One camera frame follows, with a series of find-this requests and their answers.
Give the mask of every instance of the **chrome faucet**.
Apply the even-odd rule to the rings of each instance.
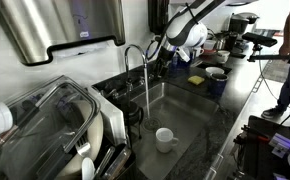
[[[125,49],[125,67],[126,67],[126,86],[127,86],[127,92],[130,92],[133,89],[133,84],[132,84],[132,80],[129,77],[129,63],[128,63],[128,51],[131,47],[136,48],[140,53],[141,56],[143,58],[143,65],[144,65],[144,70],[147,70],[147,59],[145,58],[145,54],[142,50],[141,47],[134,45],[134,44],[130,44],[127,46],[127,48]]]

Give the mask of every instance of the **granite countertop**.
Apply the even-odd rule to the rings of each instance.
[[[203,179],[209,171],[260,76],[259,63],[247,61],[252,54],[251,45],[249,49],[244,50],[243,54],[246,55],[245,58],[229,57],[224,64],[224,67],[232,70],[228,74],[229,79],[221,98],[210,96],[207,91],[209,79],[206,78],[205,70],[201,68],[191,67],[188,70],[178,72],[176,77],[167,76],[163,79],[165,82],[212,100],[219,105],[214,117],[198,134],[165,179]],[[198,60],[215,63],[214,57],[213,55],[200,56]],[[267,61],[261,62],[262,68],[265,67],[266,63]],[[196,86],[187,81],[189,77],[194,75],[206,79]],[[111,79],[112,81],[115,81],[115,79],[118,81],[121,78],[114,77]],[[137,179],[147,179],[140,171],[136,174]]]

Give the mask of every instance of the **sponge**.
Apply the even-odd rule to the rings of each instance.
[[[193,83],[195,85],[199,85],[200,83],[204,82],[204,78],[199,77],[199,76],[192,76],[188,78],[188,82]]]

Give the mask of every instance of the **plate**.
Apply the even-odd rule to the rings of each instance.
[[[73,102],[81,111],[84,121],[88,119],[88,116],[92,112],[90,104],[86,101],[75,101]],[[87,138],[91,144],[91,156],[90,158],[94,161],[99,153],[102,139],[103,139],[103,118],[101,113],[95,117],[94,122],[87,130]],[[57,175],[57,179],[68,179],[70,176],[79,174],[82,169],[83,157],[76,154],[73,159],[65,166],[65,168]]]

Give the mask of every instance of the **stainless steel sink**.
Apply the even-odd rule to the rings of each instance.
[[[137,157],[136,164],[147,178],[164,179],[212,118],[218,105],[168,83],[149,89],[149,100],[151,117],[158,119],[162,127],[171,129],[179,139],[179,144],[166,154],[156,150],[155,131],[146,130],[144,126],[147,121],[147,108],[146,94],[143,93],[132,99],[145,111],[145,119],[141,125],[142,139],[133,146]]]

